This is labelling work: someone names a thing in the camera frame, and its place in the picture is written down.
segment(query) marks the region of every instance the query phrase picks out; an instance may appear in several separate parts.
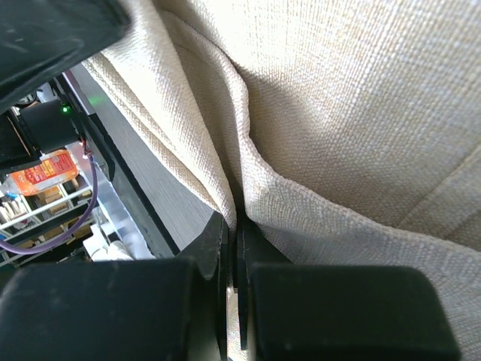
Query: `gray table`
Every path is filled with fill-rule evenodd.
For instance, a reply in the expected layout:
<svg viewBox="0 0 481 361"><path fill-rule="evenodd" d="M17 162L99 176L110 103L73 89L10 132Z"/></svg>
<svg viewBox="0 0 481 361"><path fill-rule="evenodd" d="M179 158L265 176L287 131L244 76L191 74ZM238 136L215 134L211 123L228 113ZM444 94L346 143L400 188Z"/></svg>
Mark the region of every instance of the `gray table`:
<svg viewBox="0 0 481 361"><path fill-rule="evenodd" d="M182 250L202 231L212 209L164 168L82 65L74 67L72 73Z"/></svg>

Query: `wire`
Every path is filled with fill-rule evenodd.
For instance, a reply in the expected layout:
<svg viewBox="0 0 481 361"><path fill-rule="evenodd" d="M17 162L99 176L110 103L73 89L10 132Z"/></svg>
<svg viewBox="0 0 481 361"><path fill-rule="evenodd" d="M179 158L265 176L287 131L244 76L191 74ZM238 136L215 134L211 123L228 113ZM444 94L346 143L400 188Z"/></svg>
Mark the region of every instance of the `wire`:
<svg viewBox="0 0 481 361"><path fill-rule="evenodd" d="M90 168L92 169L92 198L90 199L89 206L85 210L85 212L82 214L82 216L79 218L75 224L70 227L67 231L62 233L59 237L53 239L52 241L45 242L39 246L35 246L32 248L21 248L18 246L13 246L12 244L0 240L0 247L3 248L4 250L7 250L8 252L11 253L16 253L16 254L37 254L40 252L45 252L46 250L50 250L59 244L61 244L65 239L70 237L71 235L74 234L86 221L86 219L89 217L89 215L92 213L93 208L95 207L95 203L97 202L97 195L98 195L98 181L97 181L97 171L95 170L95 163L93 161L93 156L90 152L87 153L89 160L90 160Z"/></svg>

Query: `purple cable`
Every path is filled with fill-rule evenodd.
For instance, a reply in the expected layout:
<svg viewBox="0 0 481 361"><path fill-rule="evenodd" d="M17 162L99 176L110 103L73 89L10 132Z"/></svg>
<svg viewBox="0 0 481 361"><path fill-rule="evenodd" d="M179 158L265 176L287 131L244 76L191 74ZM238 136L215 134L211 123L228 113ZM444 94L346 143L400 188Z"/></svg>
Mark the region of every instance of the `purple cable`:
<svg viewBox="0 0 481 361"><path fill-rule="evenodd" d="M93 208L95 207L95 203L97 202L97 193L98 193L97 171L95 170L95 163L93 162L93 157L89 156L89 160L90 160L90 168L92 169L92 182L93 182L92 199L90 199L89 206L85 210L85 213L82 214L79 220L75 222L75 224L72 227L70 227L69 230L65 231L65 233L62 233L59 237L53 239L52 241L48 241L44 244L41 244L40 246L35 246L33 248L21 248L21 247L13 246L12 244L7 243L6 241L0 241L0 247L3 248L4 250L7 250L8 252L16 253L16 254L36 254L36 253L44 252L46 250L49 250L51 248L58 246L65 239L73 235L74 232L77 231L83 225L83 223L86 221L88 216L92 213Z"/></svg>

